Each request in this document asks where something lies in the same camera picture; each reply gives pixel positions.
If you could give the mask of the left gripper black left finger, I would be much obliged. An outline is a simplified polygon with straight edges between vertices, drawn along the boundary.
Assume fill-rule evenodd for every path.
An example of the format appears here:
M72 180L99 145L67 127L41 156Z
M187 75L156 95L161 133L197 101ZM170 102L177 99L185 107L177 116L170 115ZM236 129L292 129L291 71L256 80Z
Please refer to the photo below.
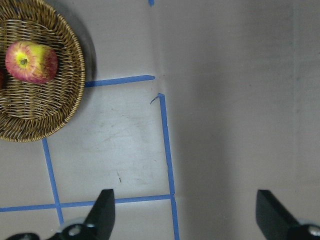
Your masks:
M104 189L82 223L64 227L51 240L108 240L115 225L115 195L113 189Z

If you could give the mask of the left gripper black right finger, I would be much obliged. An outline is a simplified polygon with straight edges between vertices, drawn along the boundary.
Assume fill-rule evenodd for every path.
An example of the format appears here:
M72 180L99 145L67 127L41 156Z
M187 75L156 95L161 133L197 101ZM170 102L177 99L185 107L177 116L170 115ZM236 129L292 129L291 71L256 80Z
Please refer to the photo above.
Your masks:
M299 222L270 190L257 191L255 220L267 240L318 240L320 238L318 224Z

